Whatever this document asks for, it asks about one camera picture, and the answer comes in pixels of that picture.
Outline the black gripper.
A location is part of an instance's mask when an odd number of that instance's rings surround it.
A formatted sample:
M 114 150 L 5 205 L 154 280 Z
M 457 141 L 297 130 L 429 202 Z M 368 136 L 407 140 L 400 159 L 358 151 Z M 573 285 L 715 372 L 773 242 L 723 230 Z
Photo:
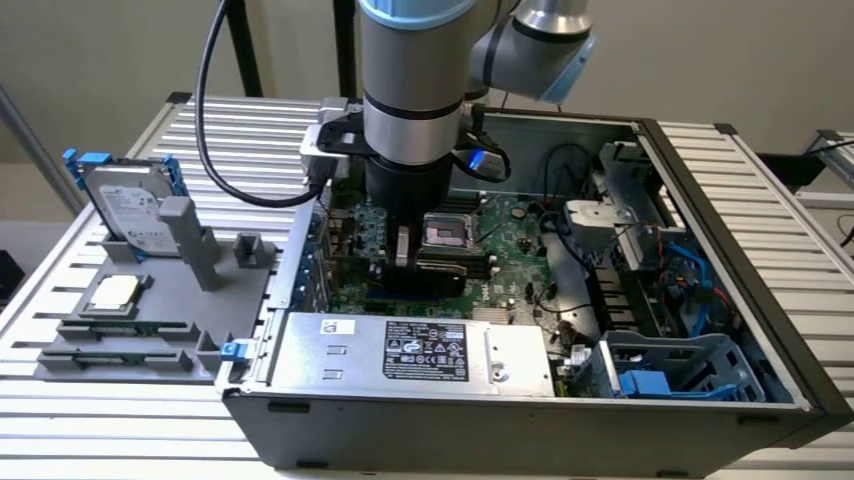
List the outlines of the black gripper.
M 365 189 L 386 214 L 388 262 L 412 266 L 421 245 L 424 215 L 444 202 L 452 173 L 445 156 L 423 165 L 404 165 L 381 156 L 365 160 Z

